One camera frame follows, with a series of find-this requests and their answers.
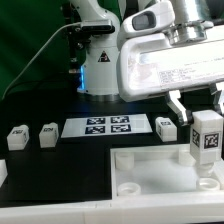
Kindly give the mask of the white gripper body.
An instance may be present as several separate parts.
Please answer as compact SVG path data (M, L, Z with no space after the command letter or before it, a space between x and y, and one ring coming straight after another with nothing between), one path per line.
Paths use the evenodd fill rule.
M118 61L121 98L138 101L223 82L224 27L208 29L206 34L204 41L180 45L172 45L163 33L128 40Z

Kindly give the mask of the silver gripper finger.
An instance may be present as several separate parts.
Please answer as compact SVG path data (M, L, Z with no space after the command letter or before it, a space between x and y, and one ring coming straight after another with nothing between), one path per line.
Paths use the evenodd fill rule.
M210 85L210 94L214 97L214 109L220 115L224 115L224 82Z
M181 126L191 125L194 122L192 112L187 110L179 101L181 93L179 90L169 91L166 96L166 103L170 109L177 115Z

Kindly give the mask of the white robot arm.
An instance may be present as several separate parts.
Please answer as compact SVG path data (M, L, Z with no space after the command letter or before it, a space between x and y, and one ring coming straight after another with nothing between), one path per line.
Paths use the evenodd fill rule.
M224 116L224 25L206 0L118 0L123 18L98 0L69 0L90 35L81 92L138 101L165 96L183 125L194 121L180 94L208 88Z

